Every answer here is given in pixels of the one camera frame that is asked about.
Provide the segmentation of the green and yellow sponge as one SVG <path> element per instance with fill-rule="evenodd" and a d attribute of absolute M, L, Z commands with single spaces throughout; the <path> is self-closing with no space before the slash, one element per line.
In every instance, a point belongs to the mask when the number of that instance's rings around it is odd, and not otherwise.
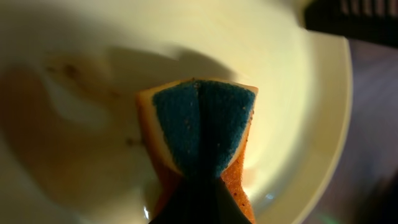
<path fill-rule="evenodd" d="M 221 179 L 251 223 L 243 164 L 258 89 L 216 79 L 175 81 L 136 96 L 142 137 L 162 194 L 153 219 L 183 180 Z"/>

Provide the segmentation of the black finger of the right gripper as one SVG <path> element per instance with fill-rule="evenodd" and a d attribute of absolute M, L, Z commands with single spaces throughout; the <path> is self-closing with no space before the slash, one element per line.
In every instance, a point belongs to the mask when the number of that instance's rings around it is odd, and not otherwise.
<path fill-rule="evenodd" d="M 397 47 L 397 0 L 317 0 L 304 21 L 308 30 Z"/>

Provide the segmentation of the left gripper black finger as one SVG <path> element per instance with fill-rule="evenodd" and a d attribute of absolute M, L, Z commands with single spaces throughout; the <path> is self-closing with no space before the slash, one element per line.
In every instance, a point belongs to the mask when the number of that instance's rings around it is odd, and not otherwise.
<path fill-rule="evenodd" d="M 250 224 L 219 178 L 183 180 L 150 224 Z"/>

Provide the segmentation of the yellow plate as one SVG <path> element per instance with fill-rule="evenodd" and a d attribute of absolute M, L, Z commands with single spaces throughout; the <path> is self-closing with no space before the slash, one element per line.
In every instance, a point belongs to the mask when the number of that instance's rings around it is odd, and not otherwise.
<path fill-rule="evenodd" d="M 160 183 L 137 91 L 220 78 L 259 90 L 243 188 L 257 223 L 302 223 L 349 126 L 342 37 L 303 1 L 2 1 L 1 222 L 148 223 Z"/>

